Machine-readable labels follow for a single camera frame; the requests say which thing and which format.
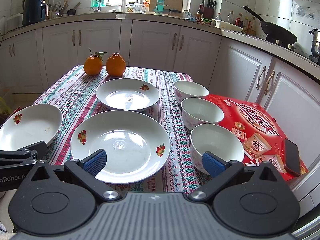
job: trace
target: cabinet door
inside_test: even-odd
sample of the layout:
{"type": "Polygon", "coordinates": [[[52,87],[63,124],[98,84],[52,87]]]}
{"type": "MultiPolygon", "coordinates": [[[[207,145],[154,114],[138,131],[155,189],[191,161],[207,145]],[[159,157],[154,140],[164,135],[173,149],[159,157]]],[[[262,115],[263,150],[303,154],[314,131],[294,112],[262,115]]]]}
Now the cabinet door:
{"type": "Polygon", "coordinates": [[[45,27],[42,35],[45,69],[51,86],[78,65],[77,23],[45,27]]]}
{"type": "Polygon", "coordinates": [[[260,91],[263,90],[262,84],[271,60],[272,56],[260,50],[222,38],[209,92],[256,102],[260,91]]]}
{"type": "Polygon", "coordinates": [[[172,71],[180,26],[133,21],[129,66],[172,71]]]}
{"type": "Polygon", "coordinates": [[[298,146],[300,158],[309,169],[319,156],[320,85],[278,59],[274,71],[267,95],[263,94],[258,103],[298,146]]]}
{"type": "Polygon", "coordinates": [[[0,83],[2,89],[9,88],[12,93],[17,93],[17,72],[12,63],[12,38],[2,41],[0,47],[0,83]]]}
{"type": "Polygon", "coordinates": [[[220,42],[218,35],[181,27],[173,71],[187,73],[194,82],[208,88],[220,42]]]}
{"type": "Polygon", "coordinates": [[[93,52],[107,51],[102,56],[105,65],[108,57],[119,52],[121,20],[78,22],[78,64],[83,65],[93,52]]]}
{"type": "Polygon", "coordinates": [[[18,93],[43,93],[36,31],[30,31],[12,38],[13,65],[16,69],[18,93]]]}

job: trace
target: food package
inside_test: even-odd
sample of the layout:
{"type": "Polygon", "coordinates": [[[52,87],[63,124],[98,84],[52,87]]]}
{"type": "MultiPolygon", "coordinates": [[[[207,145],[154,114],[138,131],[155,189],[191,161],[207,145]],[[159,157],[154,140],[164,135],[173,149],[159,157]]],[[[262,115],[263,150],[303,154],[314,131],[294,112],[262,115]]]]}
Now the food package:
{"type": "MultiPolygon", "coordinates": [[[[205,99],[219,106],[224,118],[220,126],[236,135],[244,147],[243,163],[247,166],[259,166],[269,160],[280,172],[284,180],[294,175],[284,169],[283,140],[286,135],[260,105],[223,96],[208,95],[205,99]]],[[[308,172],[300,159],[301,174],[308,172]]]]}

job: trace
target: patterned tablecloth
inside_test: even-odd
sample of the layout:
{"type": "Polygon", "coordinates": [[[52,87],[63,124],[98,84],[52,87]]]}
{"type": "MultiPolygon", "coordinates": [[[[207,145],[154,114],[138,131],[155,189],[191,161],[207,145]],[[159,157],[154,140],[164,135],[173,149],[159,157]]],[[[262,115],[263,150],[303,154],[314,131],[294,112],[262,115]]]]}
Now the patterned tablecloth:
{"type": "MultiPolygon", "coordinates": [[[[192,81],[187,74],[165,72],[145,68],[127,67],[123,78],[135,78],[156,86],[160,100],[144,114],[157,120],[167,131],[171,150],[163,168],[155,175],[132,184],[111,185],[118,191],[183,191],[190,193],[210,180],[192,164],[190,149],[190,131],[181,120],[181,109],[175,100],[173,84],[178,80],[192,81]]],[[[52,104],[57,106],[63,121],[52,144],[49,145],[46,160],[51,165],[61,165],[72,158],[70,152],[71,136],[76,127],[91,115],[108,109],[97,100],[96,88],[110,79],[105,68],[97,76],[87,76],[83,65],[78,65],[50,87],[34,104],[52,104]]]]}

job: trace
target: knife block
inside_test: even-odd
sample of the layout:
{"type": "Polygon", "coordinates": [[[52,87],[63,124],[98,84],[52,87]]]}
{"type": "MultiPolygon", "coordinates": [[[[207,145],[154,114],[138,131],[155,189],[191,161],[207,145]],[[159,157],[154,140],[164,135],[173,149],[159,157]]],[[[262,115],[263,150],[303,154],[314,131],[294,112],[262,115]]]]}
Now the knife block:
{"type": "Polygon", "coordinates": [[[213,8],[209,8],[209,7],[202,7],[202,18],[211,20],[213,18],[213,8]]]}

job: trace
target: blue gripper pad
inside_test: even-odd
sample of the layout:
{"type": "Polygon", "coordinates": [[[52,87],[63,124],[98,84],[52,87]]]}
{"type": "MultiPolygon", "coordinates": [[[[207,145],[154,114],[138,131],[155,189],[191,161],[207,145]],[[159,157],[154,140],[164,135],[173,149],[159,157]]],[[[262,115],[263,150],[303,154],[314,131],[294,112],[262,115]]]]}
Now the blue gripper pad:
{"type": "Polygon", "coordinates": [[[211,152],[205,152],[202,155],[202,165],[204,169],[211,175],[211,177],[218,176],[221,172],[225,171],[229,163],[217,157],[211,152]]]}
{"type": "Polygon", "coordinates": [[[107,153],[100,149],[88,157],[80,161],[80,166],[91,174],[92,176],[97,176],[97,174],[106,166],[107,164],[107,153]]]}

